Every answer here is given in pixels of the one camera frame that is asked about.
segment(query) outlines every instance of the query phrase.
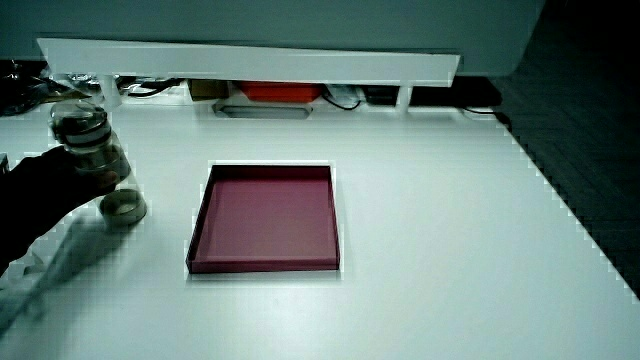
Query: square tray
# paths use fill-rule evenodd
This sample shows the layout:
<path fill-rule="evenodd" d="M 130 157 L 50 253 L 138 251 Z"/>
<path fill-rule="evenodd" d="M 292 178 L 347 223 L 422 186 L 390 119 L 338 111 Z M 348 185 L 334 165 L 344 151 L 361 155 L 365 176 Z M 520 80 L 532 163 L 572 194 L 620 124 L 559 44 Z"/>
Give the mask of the square tray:
<path fill-rule="evenodd" d="M 331 167 L 214 165 L 190 273 L 338 270 Z"/>

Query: black glove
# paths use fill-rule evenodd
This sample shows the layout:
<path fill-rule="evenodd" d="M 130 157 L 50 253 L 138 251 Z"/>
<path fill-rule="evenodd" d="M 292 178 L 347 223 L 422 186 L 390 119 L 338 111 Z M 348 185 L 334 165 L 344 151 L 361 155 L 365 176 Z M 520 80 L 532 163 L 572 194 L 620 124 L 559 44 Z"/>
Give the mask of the black glove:
<path fill-rule="evenodd" d="M 118 176 L 78 174 L 62 146 L 23 159 L 0 178 L 0 274 L 71 210 L 115 189 Z"/>

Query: gray floor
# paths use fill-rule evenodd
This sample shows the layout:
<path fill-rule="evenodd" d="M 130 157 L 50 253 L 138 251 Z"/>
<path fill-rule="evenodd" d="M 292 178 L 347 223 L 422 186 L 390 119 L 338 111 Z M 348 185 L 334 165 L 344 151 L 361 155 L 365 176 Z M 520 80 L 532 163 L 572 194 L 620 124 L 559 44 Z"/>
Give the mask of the gray floor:
<path fill-rule="evenodd" d="M 549 1 L 516 72 L 491 80 L 514 136 L 640 295 L 640 6 L 620 3 Z"/>

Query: white wall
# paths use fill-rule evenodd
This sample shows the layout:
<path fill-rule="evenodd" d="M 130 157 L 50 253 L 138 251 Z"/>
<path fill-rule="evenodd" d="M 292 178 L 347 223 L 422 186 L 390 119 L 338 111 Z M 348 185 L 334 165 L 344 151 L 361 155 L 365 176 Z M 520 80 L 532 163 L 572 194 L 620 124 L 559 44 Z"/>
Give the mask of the white wall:
<path fill-rule="evenodd" d="M 459 73 L 507 75 L 544 0 L 4 0 L 0 59 L 42 59 L 37 37 L 462 54 Z"/>

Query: red box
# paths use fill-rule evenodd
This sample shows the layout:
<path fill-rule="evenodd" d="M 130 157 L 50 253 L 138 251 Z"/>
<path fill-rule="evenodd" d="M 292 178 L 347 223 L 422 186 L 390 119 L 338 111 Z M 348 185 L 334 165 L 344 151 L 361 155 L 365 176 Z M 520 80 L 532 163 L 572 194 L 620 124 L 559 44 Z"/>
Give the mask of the red box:
<path fill-rule="evenodd" d="M 214 165 L 186 262 L 190 273 L 338 270 L 330 167 Z"/>
<path fill-rule="evenodd" d="M 321 84 L 238 81 L 238 87 L 253 101 L 309 103 L 322 93 Z"/>

